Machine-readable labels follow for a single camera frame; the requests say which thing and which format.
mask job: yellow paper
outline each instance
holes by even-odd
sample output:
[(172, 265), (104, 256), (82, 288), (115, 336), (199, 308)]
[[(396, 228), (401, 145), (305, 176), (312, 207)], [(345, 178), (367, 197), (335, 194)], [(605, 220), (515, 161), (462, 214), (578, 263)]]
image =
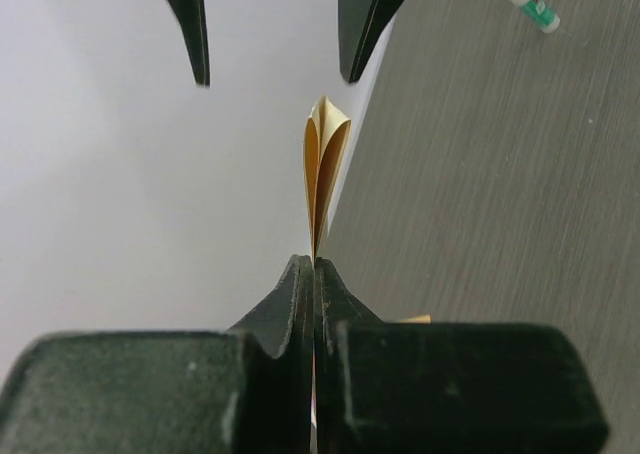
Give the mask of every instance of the yellow paper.
[(411, 317), (409, 319), (403, 319), (400, 322), (411, 322), (411, 323), (416, 323), (416, 324), (429, 324), (429, 323), (431, 323), (431, 316), (427, 314), (425, 316)]
[(309, 115), (304, 133), (304, 178), (309, 210), (311, 259), (315, 261), (329, 210), (351, 120), (322, 96)]

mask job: green label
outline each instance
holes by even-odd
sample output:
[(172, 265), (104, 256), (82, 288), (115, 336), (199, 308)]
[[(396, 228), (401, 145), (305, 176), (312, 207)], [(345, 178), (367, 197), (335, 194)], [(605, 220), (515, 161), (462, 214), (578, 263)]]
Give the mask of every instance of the green label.
[(522, 12), (529, 16), (538, 27), (547, 27), (556, 17), (556, 13), (548, 8), (543, 0), (529, 0), (529, 2), (520, 9), (522, 9)]

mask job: gray surface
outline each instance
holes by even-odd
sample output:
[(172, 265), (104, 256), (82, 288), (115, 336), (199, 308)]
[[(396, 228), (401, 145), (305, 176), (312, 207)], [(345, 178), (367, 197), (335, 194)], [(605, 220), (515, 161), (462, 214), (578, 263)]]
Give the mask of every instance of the gray surface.
[(640, 0), (408, 0), (323, 255), (387, 318), (526, 320), (640, 452)]

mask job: clamp jaw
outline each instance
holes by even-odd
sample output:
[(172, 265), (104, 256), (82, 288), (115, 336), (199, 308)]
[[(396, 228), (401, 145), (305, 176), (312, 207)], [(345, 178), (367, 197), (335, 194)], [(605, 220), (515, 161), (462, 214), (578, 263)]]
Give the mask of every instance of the clamp jaw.
[(59, 334), (0, 395), (7, 454), (595, 454), (588, 375), (556, 329), (388, 324), (294, 256), (226, 332)]
[[(209, 47), (204, 0), (167, 0), (180, 24), (196, 84), (209, 86)], [(338, 0), (340, 73), (357, 83), (384, 28), (404, 0)]]

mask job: white background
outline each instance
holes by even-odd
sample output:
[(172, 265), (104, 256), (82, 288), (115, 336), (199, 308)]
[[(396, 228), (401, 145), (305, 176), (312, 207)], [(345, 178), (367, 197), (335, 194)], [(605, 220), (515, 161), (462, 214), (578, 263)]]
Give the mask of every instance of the white background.
[(306, 118), (357, 134), (386, 38), (347, 87), (337, 0), (205, 2), (209, 90), (165, 0), (0, 0), (0, 380), (46, 332), (225, 328), (309, 251)]

